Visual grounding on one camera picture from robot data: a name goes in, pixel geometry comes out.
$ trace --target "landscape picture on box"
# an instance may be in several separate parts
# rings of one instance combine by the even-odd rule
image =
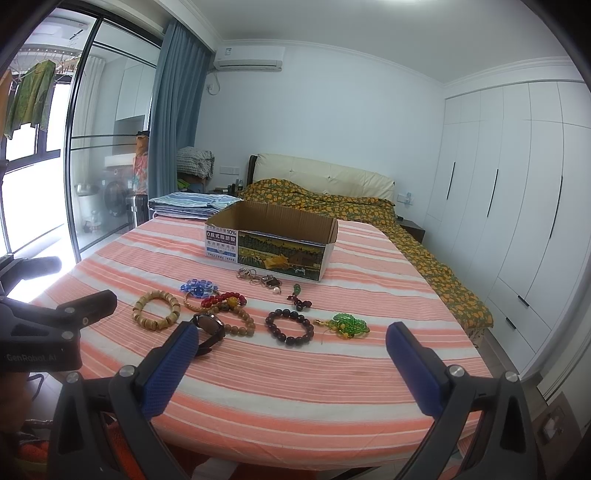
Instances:
[[[317,245],[248,232],[238,233],[238,263],[254,268],[318,280],[323,255],[324,247]]]

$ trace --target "white cabinet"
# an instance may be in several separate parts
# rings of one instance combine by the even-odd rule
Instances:
[[[562,121],[591,128],[591,96],[584,83],[558,82]]]
[[[116,120],[148,115],[155,72],[156,70],[152,67],[141,64],[125,69],[117,103]]]
[[[581,273],[591,237],[591,129],[564,125],[560,202],[548,247],[526,300],[553,327]]]
[[[460,122],[480,120],[480,92],[467,93],[460,98]]]
[[[458,124],[460,122],[461,112],[462,112],[462,98],[461,97],[448,98],[445,101],[445,117],[444,117],[443,123],[445,125]]]
[[[521,372],[533,359],[535,352],[492,301],[487,300],[485,305],[491,311],[495,322],[491,328],[492,334],[503,347],[505,353],[509,355],[516,369]]]
[[[480,120],[503,120],[503,87],[480,92]]]
[[[457,154],[457,140],[459,138],[459,134],[460,124],[456,123],[443,125],[439,163],[437,164],[435,183],[433,184],[431,200],[429,201],[429,208],[427,209],[427,213],[439,221],[441,221],[443,217],[443,211],[445,210],[445,204],[447,200],[447,192],[449,192],[452,173],[454,173]]]
[[[562,122],[560,95],[556,82],[530,83],[531,119]]]
[[[490,308],[528,376],[590,258],[591,94],[577,82],[497,87],[447,100],[444,123],[425,245]]]
[[[449,196],[445,202],[441,227],[439,227],[437,234],[437,243],[439,244],[437,249],[440,255],[437,259],[444,263],[448,262],[466,208],[476,160],[479,123],[460,124],[455,167],[448,189]]]
[[[495,196],[465,275],[466,287],[482,300],[495,283],[515,232],[530,161],[530,132],[530,121],[503,122]]]
[[[562,156],[562,124],[532,121],[530,166],[525,195],[517,228],[499,274],[523,298],[529,292],[542,262],[554,223]]]
[[[527,83],[503,87],[503,119],[531,119],[530,87]]]
[[[146,119],[150,114],[150,103],[152,101],[152,87],[156,69],[144,65],[142,77],[139,81],[138,97],[135,101],[135,116],[145,115]]]
[[[500,278],[496,279],[489,299],[499,307],[509,322],[519,330],[533,351],[537,352],[548,338],[550,329],[536,312],[519,299],[517,293],[511,290]]]
[[[496,174],[501,154],[503,122],[480,122],[478,148],[470,193],[456,242],[449,257],[456,276],[466,281],[470,263],[480,243],[488,209],[493,201]]]
[[[121,90],[119,91],[119,102],[117,103],[116,120],[135,116],[135,102],[138,97],[138,85],[142,78],[143,65],[136,65],[125,69]]]

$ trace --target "person's hand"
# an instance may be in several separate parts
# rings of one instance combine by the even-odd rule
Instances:
[[[0,432],[18,432],[31,408],[28,373],[0,374]]]

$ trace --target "orange striped bedsheet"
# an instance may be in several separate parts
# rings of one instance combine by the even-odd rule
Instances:
[[[255,335],[228,336],[190,365],[164,414],[153,419],[168,442],[238,462],[315,470],[409,458],[432,420],[422,415],[386,352],[385,331],[396,320],[446,364],[490,376],[426,280],[371,225],[340,220],[322,281],[278,274],[280,295],[238,279],[238,265],[205,256],[203,240],[202,222],[157,217],[82,261],[35,301],[56,307],[106,288],[115,292],[115,313],[82,330],[81,372],[95,378],[137,365],[173,331],[149,332],[132,321],[132,306],[146,291],[157,288],[181,298],[181,283],[205,278],[246,296]],[[343,340],[317,326],[308,345],[278,343],[264,319],[290,306],[286,297],[295,282],[302,286],[301,298],[313,302],[308,318],[348,312],[365,320],[371,332]],[[145,311],[165,316],[168,307],[151,302]],[[180,320],[191,316],[183,307]],[[220,316],[238,324],[231,314]],[[294,322],[277,323],[287,335],[301,334]],[[469,417],[464,437],[477,421],[478,414]]]

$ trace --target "washing machine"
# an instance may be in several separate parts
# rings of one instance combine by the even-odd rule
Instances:
[[[103,199],[107,215],[126,215],[125,199],[132,188],[132,165],[105,167],[102,175]]]

